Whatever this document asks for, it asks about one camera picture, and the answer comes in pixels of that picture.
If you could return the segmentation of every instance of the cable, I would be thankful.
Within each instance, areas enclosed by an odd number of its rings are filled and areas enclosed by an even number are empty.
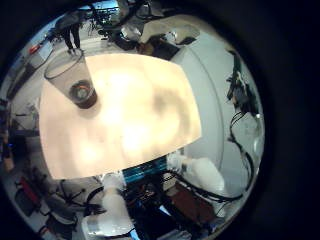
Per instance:
[[[231,119],[231,121],[230,121],[230,126],[229,126],[230,137],[229,137],[228,141],[234,143],[238,147],[238,149],[240,151],[240,154],[241,154],[242,161],[244,161],[243,157],[245,157],[248,160],[249,167],[250,167],[250,173],[249,173],[249,169],[245,165],[245,168],[247,170],[247,174],[249,176],[248,177],[248,183],[247,183],[247,186],[245,188],[245,190],[247,191],[250,188],[251,183],[253,181],[254,164],[253,164],[253,160],[252,160],[251,156],[249,155],[249,153],[247,151],[245,151],[245,149],[242,147],[242,145],[237,141],[237,139],[234,136],[234,133],[232,131],[232,128],[233,128],[234,124],[236,124],[236,122],[238,122],[241,118],[243,118],[244,115],[246,115],[246,113],[243,113],[238,119],[235,120],[235,117],[237,115],[239,115],[239,113],[235,114],[233,116],[233,118]]]
[[[250,170],[249,170],[248,164],[246,163],[246,161],[244,161],[244,158],[243,158],[243,157],[241,157],[241,160],[242,160],[243,166],[244,166],[245,169],[246,169],[247,179],[248,179],[248,181],[249,181],[249,179],[250,179]]]
[[[180,174],[178,174],[175,171],[172,170],[165,170],[165,173],[171,173],[172,175],[174,175],[179,181],[181,181],[182,183],[186,184],[189,188],[191,188],[192,190],[194,190],[196,193],[198,193],[199,195],[211,199],[213,201],[218,201],[218,202],[232,202],[232,201],[236,201],[240,198],[242,198],[243,194],[240,194],[238,196],[235,197],[226,197],[226,196],[222,196],[216,193],[212,193],[209,191],[206,191],[204,189],[198,188],[195,185],[193,185],[192,183],[188,182],[187,180],[185,180]]]
[[[91,193],[89,193],[87,200],[84,204],[85,205],[85,210],[83,213],[84,216],[90,215],[90,211],[89,211],[90,207],[96,207],[96,208],[99,207],[99,205],[97,205],[97,204],[90,204],[90,201],[94,198],[95,195],[97,195],[101,191],[103,191],[103,187],[98,187],[95,190],[93,190]]]
[[[230,203],[231,203],[231,202],[226,202],[226,203],[224,203],[224,204],[219,208],[219,210],[217,211],[216,216],[218,216],[219,212],[220,212],[225,206],[227,206],[227,205],[230,204]]]

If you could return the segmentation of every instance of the person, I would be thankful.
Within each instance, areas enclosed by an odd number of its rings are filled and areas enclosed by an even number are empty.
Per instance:
[[[84,13],[82,11],[76,10],[76,11],[66,13],[55,24],[56,32],[58,32],[63,37],[68,47],[69,54],[71,54],[72,52],[75,52],[70,40],[70,33],[72,33],[74,45],[76,46],[76,48],[81,50],[79,28],[83,19],[84,19]]]

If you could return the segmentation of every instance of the white tabletop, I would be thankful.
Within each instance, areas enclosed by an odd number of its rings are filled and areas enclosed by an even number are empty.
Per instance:
[[[180,66],[136,54],[86,58],[98,102],[79,109],[45,81],[40,138],[54,179],[136,166],[201,135],[198,109]]]

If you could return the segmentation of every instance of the brown liquid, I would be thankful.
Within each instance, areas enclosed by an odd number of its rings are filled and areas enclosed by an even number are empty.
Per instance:
[[[91,96],[82,102],[75,103],[81,109],[88,109],[97,102],[98,96],[96,90],[93,89]]]

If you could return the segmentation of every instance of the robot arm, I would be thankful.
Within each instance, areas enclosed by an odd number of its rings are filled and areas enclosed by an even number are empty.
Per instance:
[[[180,20],[179,17],[169,17],[160,20],[150,21],[144,24],[140,43],[147,43],[153,36],[165,35],[171,32],[174,36],[175,44],[181,44],[186,38],[195,39],[200,35],[200,31],[190,24]]]
[[[119,236],[134,228],[121,195],[125,186],[123,176],[118,173],[107,174],[103,177],[102,183],[102,206],[106,212],[83,218],[82,230],[86,240],[95,239],[96,236]]]
[[[224,178],[209,158],[192,159],[175,152],[167,157],[167,168],[178,172],[185,180],[203,190],[222,196],[229,195]],[[220,209],[222,204],[212,202],[214,209]],[[225,215],[224,209],[219,211],[219,217]]]

